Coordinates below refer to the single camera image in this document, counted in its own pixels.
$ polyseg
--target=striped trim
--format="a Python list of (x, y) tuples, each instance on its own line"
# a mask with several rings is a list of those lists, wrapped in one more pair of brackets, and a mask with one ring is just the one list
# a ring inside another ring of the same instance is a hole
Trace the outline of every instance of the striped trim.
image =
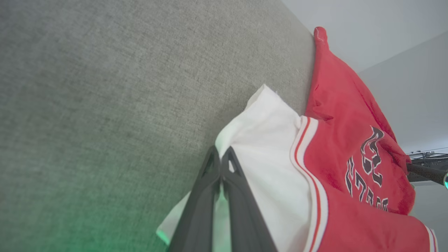
[(429, 252), (439, 252), (439, 246), (437, 245), (437, 238), (435, 236), (434, 230), (425, 226), (429, 234)]
[(322, 241), (323, 233), (328, 221), (328, 199), (320, 181), (305, 167), (305, 150), (310, 144), (318, 127), (318, 121), (302, 116), (299, 133), (291, 150), (291, 160), (296, 169), (302, 173), (310, 185), (311, 192), (311, 221), (304, 252), (315, 252)]

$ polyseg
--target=basketball jersey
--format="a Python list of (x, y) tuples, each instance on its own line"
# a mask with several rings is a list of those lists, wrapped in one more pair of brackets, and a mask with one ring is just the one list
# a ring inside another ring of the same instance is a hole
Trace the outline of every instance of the basketball jersey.
[[(220, 132), (218, 152), (235, 150), (279, 252), (437, 251), (433, 230), (407, 215), (409, 157), (364, 83), (329, 51), (323, 28), (314, 40), (305, 116), (263, 85)], [(157, 230), (167, 243), (187, 197)], [(230, 241), (220, 202), (217, 250)]]

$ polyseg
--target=red fabric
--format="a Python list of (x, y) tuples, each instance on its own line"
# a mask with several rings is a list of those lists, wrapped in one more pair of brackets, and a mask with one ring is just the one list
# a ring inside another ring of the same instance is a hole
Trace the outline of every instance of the red fabric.
[(426, 227), (407, 216), (415, 198), (406, 178), (409, 157), (369, 89), (330, 52), (323, 28), (315, 29), (314, 40), (305, 115), (319, 124), (304, 163), (328, 198), (319, 251), (428, 251)]

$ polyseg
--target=white wall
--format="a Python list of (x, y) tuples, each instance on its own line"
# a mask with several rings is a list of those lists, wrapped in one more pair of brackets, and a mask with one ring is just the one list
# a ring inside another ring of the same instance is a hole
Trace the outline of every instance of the white wall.
[(432, 181), (413, 182), (415, 204), (411, 215), (434, 229), (440, 252), (448, 251), (448, 190)]
[(448, 0), (282, 0), (356, 72), (448, 31)]
[(448, 147), (448, 32), (359, 76), (405, 152)]

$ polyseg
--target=white fabric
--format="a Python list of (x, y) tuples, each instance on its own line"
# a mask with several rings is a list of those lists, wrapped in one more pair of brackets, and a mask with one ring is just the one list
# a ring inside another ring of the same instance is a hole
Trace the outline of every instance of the white fabric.
[[(249, 99), (244, 112), (219, 133), (215, 142), (220, 157), (230, 146), (235, 150), (279, 252), (302, 251), (310, 225), (310, 187), (290, 158), (300, 125), (299, 115), (263, 85)], [(167, 244), (187, 199), (188, 195), (157, 229)], [(220, 200), (215, 206), (213, 242), (218, 249), (228, 249), (229, 216), (222, 209), (227, 205)]]

